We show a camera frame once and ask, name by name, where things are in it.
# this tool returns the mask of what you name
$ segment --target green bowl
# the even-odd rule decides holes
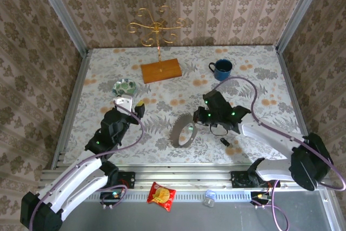
[[[133,80],[122,78],[114,84],[112,92],[116,97],[123,94],[130,94],[133,96],[136,93],[136,89],[136,83]]]

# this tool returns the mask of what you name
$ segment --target gray tape roll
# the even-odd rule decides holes
[[[179,144],[179,136],[182,130],[184,129],[184,127],[186,127],[188,124],[193,125],[192,135],[189,138],[189,140],[183,146],[181,146]],[[175,121],[172,129],[169,132],[169,141],[171,142],[174,148],[187,148],[192,144],[196,135],[197,135],[197,128],[193,121],[192,115],[182,114],[182,115],[179,115],[177,121]]]

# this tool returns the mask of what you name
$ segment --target mug handle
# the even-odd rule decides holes
[[[211,65],[214,65],[215,67],[215,63],[214,62],[209,63],[209,69],[214,73],[214,70],[210,67]]]

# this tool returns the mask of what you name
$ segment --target metal frame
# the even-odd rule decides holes
[[[75,116],[77,113],[79,98],[81,97],[84,80],[88,72],[91,55],[92,55],[92,50],[89,50],[86,58],[82,59],[82,64],[78,72],[74,90],[71,95],[70,104],[66,112],[64,124],[63,124],[60,137],[58,140],[58,144],[54,153],[51,169],[56,168],[60,153],[65,149],[65,146],[67,145],[69,141],[70,134],[72,131],[72,126],[73,126]]]
[[[101,202],[99,199],[101,192],[94,192],[85,202]],[[128,190],[123,202],[146,202],[148,191],[133,191]],[[176,191],[174,203],[176,202],[203,202],[205,198],[205,190],[195,192]],[[218,192],[215,197],[215,202],[250,202],[251,191],[247,190],[231,190]],[[113,200],[104,200],[104,202],[114,202]]]
[[[277,42],[278,51],[283,52],[289,43],[292,35],[296,31],[298,25],[300,24],[303,16],[305,15],[307,9],[309,8],[312,0],[299,0],[292,16],[290,17],[284,31],[281,34],[279,41]]]
[[[292,106],[296,114],[297,122],[300,127],[301,133],[304,135],[308,135],[308,130],[305,125],[305,121],[299,107],[299,103],[298,103],[298,100],[292,85],[290,75],[287,70],[287,66],[285,64],[282,52],[279,49],[277,49],[277,57],[280,62],[282,73],[287,85],[288,93],[292,100]],[[329,220],[331,229],[332,230],[346,230],[345,220],[341,212],[339,202],[337,201],[335,192],[333,190],[327,189],[326,187],[321,187],[319,191],[320,191],[321,200],[323,201],[324,210],[325,210],[325,213],[327,214],[327,218]]]
[[[48,0],[51,6],[54,8],[55,13],[58,15],[60,21],[64,25],[67,33],[71,37],[77,50],[83,58],[87,56],[87,45],[84,43],[81,34],[79,33],[73,19],[69,15],[67,8],[62,0]]]
[[[64,153],[59,157],[55,170],[44,170],[41,175],[39,189],[57,179],[69,164],[64,164]],[[250,164],[234,163],[173,163],[173,164],[117,164],[120,171],[136,173],[135,189],[132,191],[149,191],[154,181],[165,187],[182,192],[194,192],[212,189],[217,192],[231,190],[265,191],[266,188],[233,189],[230,172],[247,170]],[[306,191],[295,182],[281,181],[280,191]]]

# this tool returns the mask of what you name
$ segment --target yellow object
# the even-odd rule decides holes
[[[160,187],[156,190],[155,194],[152,197],[159,203],[165,203],[169,199],[169,190]]]
[[[136,107],[140,107],[140,106],[143,105],[143,104],[144,104],[143,100],[140,100],[140,101],[137,103]]]

